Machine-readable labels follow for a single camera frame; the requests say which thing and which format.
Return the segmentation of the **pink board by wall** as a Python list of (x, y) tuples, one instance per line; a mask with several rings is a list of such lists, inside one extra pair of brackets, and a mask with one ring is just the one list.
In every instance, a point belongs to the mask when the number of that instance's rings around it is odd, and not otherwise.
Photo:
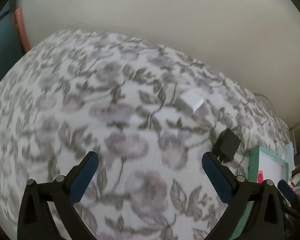
[(31, 46), (27, 38), (27, 33), (25, 29), (23, 8), (17, 7), (17, 9), (15, 9), (13, 13), (13, 16), (14, 16), (15, 26), (17, 28), (17, 32), (20, 38), (21, 46), (26, 54), (31, 49)]

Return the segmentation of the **white charger cube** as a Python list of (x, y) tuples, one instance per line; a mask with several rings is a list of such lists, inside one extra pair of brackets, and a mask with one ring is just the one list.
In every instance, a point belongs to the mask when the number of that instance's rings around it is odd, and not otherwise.
[(190, 89), (180, 94), (174, 105), (177, 110), (191, 116), (204, 103), (204, 91), (200, 88)]

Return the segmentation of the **dark blue cabinet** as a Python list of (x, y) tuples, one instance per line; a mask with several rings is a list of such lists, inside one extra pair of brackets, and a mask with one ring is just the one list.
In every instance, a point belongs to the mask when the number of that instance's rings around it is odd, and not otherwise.
[(18, 32), (6, 10), (0, 15), (0, 81), (22, 56)]

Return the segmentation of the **black plug adapter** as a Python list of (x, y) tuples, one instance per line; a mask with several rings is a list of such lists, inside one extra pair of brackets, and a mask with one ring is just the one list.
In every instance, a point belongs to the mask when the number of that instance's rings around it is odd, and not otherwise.
[(212, 152), (221, 163), (228, 163), (233, 161), (240, 143), (241, 139), (227, 128), (219, 135)]

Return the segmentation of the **floral grey white blanket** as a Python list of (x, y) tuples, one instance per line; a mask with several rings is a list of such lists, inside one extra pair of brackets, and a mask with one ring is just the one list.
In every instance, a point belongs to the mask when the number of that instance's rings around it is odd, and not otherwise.
[[(177, 97), (204, 91), (191, 116)], [(222, 73), (174, 49), (119, 34), (61, 30), (0, 82), (0, 224), (12, 237), (26, 182), (67, 174), (89, 151), (101, 163), (75, 209), (98, 239), (204, 239), (223, 214), (202, 155), (231, 129), (230, 163), (249, 152), (280, 157), (288, 127)]]

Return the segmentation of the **teal shallow cardboard tray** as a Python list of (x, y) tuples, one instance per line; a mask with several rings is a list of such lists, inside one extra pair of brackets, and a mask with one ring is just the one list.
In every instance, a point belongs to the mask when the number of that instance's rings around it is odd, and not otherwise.
[[(250, 151), (249, 168), (248, 168), (248, 181), (257, 183), (258, 171), (263, 171), (264, 180), (270, 179), (274, 185), (277, 186), (278, 182), (284, 180), (288, 182), (289, 179), (289, 165), (278, 155), (264, 147), (256, 147)], [(255, 200), (250, 200), (243, 217), (239, 220), (234, 233), (230, 239), (236, 239), (243, 233), (248, 220), (253, 214)]]

